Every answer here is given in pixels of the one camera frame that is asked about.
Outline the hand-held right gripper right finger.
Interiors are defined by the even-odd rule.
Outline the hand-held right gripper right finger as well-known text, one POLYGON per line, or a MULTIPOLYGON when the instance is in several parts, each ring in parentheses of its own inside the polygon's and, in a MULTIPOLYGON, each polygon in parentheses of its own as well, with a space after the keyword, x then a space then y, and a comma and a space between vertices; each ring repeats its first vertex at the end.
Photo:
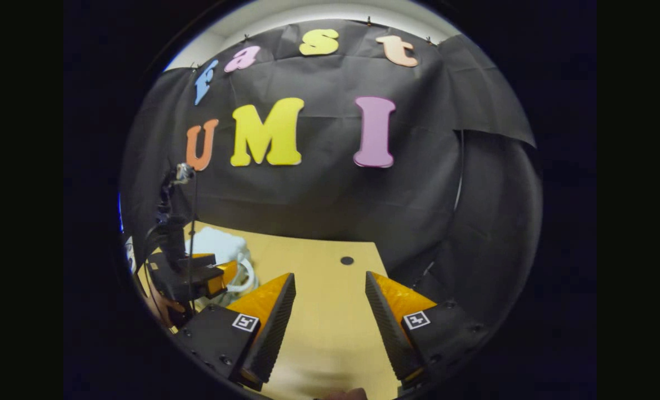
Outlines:
POLYGON ((378 273, 366 273, 365 294, 401 390, 446 379, 487 336, 456 301, 434 302, 378 273))

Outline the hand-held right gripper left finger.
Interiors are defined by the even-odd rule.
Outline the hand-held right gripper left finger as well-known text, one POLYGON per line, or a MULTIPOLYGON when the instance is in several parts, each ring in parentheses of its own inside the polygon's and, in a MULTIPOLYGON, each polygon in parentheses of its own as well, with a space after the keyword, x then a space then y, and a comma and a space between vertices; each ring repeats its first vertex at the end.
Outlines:
POLYGON ((295 275, 285 273, 228 307, 206 307, 174 337, 217 377, 260 392, 277 361, 295 297, 295 275))

